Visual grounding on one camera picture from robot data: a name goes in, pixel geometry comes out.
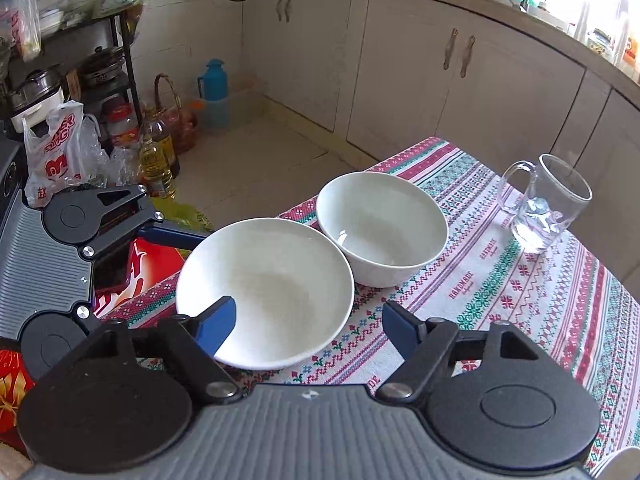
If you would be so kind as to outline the white bowl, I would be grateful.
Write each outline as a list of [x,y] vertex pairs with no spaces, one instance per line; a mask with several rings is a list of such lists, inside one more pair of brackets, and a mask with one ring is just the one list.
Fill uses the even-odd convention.
[[319,231],[257,218],[210,234],[183,263],[178,313],[194,318],[223,296],[234,300],[236,320],[216,359],[241,370],[280,370],[340,333],[355,283],[345,256]]
[[363,286],[402,284],[436,260],[448,242],[447,220],[431,196],[382,172],[333,179],[317,196],[316,216]]

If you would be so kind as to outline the white plate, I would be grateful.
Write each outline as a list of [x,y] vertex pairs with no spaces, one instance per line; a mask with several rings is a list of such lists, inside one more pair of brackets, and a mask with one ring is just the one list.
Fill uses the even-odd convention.
[[639,480],[640,448],[627,446],[606,456],[590,474],[596,480]]

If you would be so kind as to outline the beige kitchen cabinets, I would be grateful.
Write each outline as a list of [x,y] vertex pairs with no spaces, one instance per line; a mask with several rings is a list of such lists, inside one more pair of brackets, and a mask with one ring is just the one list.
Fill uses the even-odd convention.
[[244,0],[242,55],[334,148],[564,159],[593,192],[573,233],[638,290],[639,87],[564,32],[492,0]]

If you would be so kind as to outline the white red plastic bag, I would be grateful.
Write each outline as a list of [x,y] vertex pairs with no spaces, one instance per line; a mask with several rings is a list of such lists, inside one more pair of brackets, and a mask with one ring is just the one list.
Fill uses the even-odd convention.
[[29,207],[42,208],[57,192],[96,178],[107,160],[99,141],[99,124],[84,104],[67,101],[47,114],[38,136],[23,123],[28,176],[24,187]]

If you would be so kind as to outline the yellow oil bottle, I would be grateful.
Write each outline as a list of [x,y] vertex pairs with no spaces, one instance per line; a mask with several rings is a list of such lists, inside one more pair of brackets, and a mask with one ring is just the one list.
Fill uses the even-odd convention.
[[168,160],[160,144],[155,142],[149,133],[145,133],[142,138],[139,160],[149,194],[173,200],[176,197],[176,189]]

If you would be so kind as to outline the patterned woven tablecloth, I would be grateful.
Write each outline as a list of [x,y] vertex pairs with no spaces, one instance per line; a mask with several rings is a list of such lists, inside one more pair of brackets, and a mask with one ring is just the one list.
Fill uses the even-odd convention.
[[639,443],[639,305],[608,268],[570,233],[542,254],[518,246],[496,199],[520,199],[454,144],[431,136],[379,162],[438,203],[449,226],[444,252],[405,283],[358,286],[352,313],[330,343],[283,370],[232,370],[244,389],[363,384],[376,389],[400,362],[382,329],[385,301],[419,318],[440,316],[464,330],[506,321],[541,346],[597,401],[601,419],[589,469]]

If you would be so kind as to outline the wicker basket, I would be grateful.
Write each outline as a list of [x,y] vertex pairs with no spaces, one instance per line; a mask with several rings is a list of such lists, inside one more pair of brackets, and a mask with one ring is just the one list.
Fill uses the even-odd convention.
[[[165,105],[160,99],[160,82],[168,84],[172,103]],[[154,78],[154,102],[155,108],[160,113],[160,119],[170,133],[174,150],[178,155],[190,151],[196,144],[198,132],[198,118],[182,105],[181,98],[174,83],[168,75],[160,73]]]

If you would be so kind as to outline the black cooking pot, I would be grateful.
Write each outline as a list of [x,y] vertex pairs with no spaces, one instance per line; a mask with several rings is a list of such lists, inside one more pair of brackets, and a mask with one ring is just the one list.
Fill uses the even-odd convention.
[[88,87],[96,87],[115,79],[125,63],[123,47],[97,47],[78,68],[80,81]]

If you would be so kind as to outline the blue thermos jug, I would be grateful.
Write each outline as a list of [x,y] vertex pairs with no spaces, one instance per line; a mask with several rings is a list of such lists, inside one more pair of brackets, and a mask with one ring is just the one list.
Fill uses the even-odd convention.
[[203,101],[205,122],[212,129],[224,129],[229,125],[228,75],[224,62],[212,58],[206,64],[206,71],[198,77],[198,96]]

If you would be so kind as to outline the black metal shelf rack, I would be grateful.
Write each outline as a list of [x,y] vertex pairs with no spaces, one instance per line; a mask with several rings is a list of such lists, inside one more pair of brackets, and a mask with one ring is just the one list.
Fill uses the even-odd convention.
[[33,70],[52,67],[61,76],[66,76],[70,72],[77,72],[97,48],[121,48],[124,64],[117,77],[94,86],[79,79],[79,99],[96,107],[112,96],[121,96],[125,102],[132,105],[137,121],[141,122],[142,110],[131,53],[134,30],[141,12],[141,6],[133,6],[103,18],[92,18],[75,27],[60,29],[41,40],[40,55],[29,62],[23,61],[13,48],[6,78],[1,81],[1,118],[10,118],[10,94]]

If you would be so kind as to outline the clear glass mug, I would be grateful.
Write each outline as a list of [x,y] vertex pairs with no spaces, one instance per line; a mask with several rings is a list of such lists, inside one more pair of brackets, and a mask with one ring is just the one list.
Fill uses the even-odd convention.
[[[515,205],[508,205],[503,190],[516,172],[528,174],[528,185]],[[502,174],[497,202],[512,217],[513,237],[529,254],[541,254],[568,229],[592,200],[592,189],[568,162],[541,154],[536,162],[519,160]]]

